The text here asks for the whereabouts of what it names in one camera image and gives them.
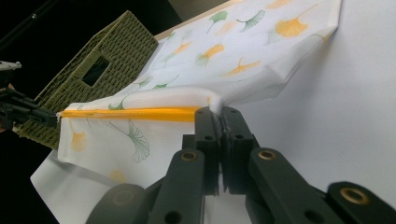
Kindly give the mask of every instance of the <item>wicker basket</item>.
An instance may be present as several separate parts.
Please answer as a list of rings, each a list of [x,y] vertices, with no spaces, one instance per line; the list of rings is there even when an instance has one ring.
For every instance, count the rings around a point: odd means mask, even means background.
[[[41,107],[59,112],[71,103],[113,95],[136,79],[157,46],[154,36],[126,11],[96,34],[35,101]],[[90,83],[87,77],[95,74],[95,69],[101,75]],[[29,120],[17,125],[14,132],[53,149],[59,145],[60,124],[48,128]]]

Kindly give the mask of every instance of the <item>green ginkgo leaf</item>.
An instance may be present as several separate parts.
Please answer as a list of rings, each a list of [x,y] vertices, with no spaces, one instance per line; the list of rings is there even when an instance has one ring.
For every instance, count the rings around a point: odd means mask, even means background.
[[[212,25],[209,27],[209,29],[207,30],[207,34],[209,33],[210,29],[212,28],[212,26],[218,22],[218,21],[225,21],[225,19],[227,19],[227,11],[220,11],[218,13],[216,13],[215,15],[213,15],[210,20],[213,21]]]
[[[126,95],[126,96],[121,100],[120,104],[117,105],[117,106],[112,106],[111,104],[109,104],[109,105],[108,105],[108,109],[109,109],[109,110],[122,110],[122,109],[125,109],[125,108],[123,107],[122,104],[123,104],[123,101],[124,101],[129,95]]]
[[[250,29],[251,27],[257,25],[257,23],[259,23],[259,21],[264,17],[264,15],[265,15],[265,11],[264,10],[260,10],[259,12],[257,12],[257,14],[254,17],[252,17],[248,21],[237,20],[239,22],[244,22],[245,23],[245,27],[244,27],[244,29],[241,30],[241,32],[244,32],[247,29]]]
[[[152,80],[152,77],[146,77],[145,80],[141,81],[141,82],[137,82],[135,84],[139,85],[139,89],[142,89],[143,87],[145,87],[147,84],[150,83],[150,81]]]
[[[135,162],[140,162],[149,156],[149,142],[140,130],[132,124],[131,120],[128,120],[129,133],[125,133],[113,123],[109,123],[132,140],[134,143],[134,155],[132,156],[132,159]]]
[[[178,75],[177,75],[177,77],[175,77],[174,79],[172,79],[171,81],[169,81],[169,82],[167,82],[167,83],[165,83],[165,84],[158,84],[158,85],[156,85],[153,89],[160,89],[160,88],[165,88],[165,87],[167,87],[167,85],[169,85],[169,83],[171,83],[171,82],[173,82],[175,79],[177,79],[178,78]]]

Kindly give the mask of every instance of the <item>brass screw hole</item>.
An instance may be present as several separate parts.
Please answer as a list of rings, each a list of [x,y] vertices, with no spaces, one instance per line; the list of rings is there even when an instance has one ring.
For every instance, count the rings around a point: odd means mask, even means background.
[[[370,202],[369,197],[359,189],[343,188],[340,192],[341,195],[351,203],[367,204]]]
[[[272,151],[260,151],[259,157],[263,160],[271,161],[276,158],[276,154]]]
[[[181,159],[183,161],[195,161],[198,158],[198,155],[194,152],[185,152],[181,154]]]

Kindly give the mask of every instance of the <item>yellow ginkgo leaf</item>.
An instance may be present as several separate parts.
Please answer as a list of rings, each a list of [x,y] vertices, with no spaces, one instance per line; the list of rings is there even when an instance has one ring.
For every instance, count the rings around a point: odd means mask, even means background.
[[[85,133],[75,133],[73,132],[72,138],[72,149],[76,152],[80,152],[87,146],[87,138]]]
[[[210,48],[209,50],[207,50],[205,53],[200,54],[197,58],[197,65],[207,65],[207,63],[209,62],[209,59],[219,53],[222,52],[224,50],[224,46],[221,44],[217,44],[215,46],[213,46],[212,48]]]
[[[120,183],[126,183],[125,175],[121,170],[114,170],[110,174],[110,178]]]
[[[275,0],[273,3],[267,5],[265,8],[267,9],[279,8],[285,6],[289,2],[291,2],[291,0]]]
[[[276,24],[276,32],[284,37],[297,36],[308,27],[308,24],[300,23],[298,17],[290,21],[279,21]]]
[[[183,50],[185,50],[186,48],[188,48],[191,44],[191,41],[187,44],[181,44],[180,47],[178,47],[178,49],[176,49],[175,51],[173,51],[173,54],[179,54],[180,52],[182,52]]]
[[[219,53],[221,51],[224,50],[224,46],[221,44],[215,45],[214,47],[210,48],[209,50],[207,50],[203,56],[205,56],[206,58],[211,58],[214,54]]]
[[[252,67],[254,67],[254,66],[257,66],[257,65],[261,62],[261,60],[258,60],[258,61],[255,62],[255,63],[248,63],[248,64],[245,64],[245,65],[242,65],[242,64],[241,64],[242,59],[243,59],[243,58],[239,59],[238,66],[236,66],[235,69],[233,69],[231,72],[226,73],[226,74],[223,75],[223,76],[224,76],[224,77],[229,77],[229,76],[234,76],[234,75],[236,75],[236,74],[238,74],[238,73],[241,73],[241,72],[245,72],[245,71],[247,71],[248,69],[250,69],[250,68],[252,68]]]
[[[238,21],[228,21],[226,22],[217,32],[216,35],[225,35],[230,32],[235,25],[238,24]]]

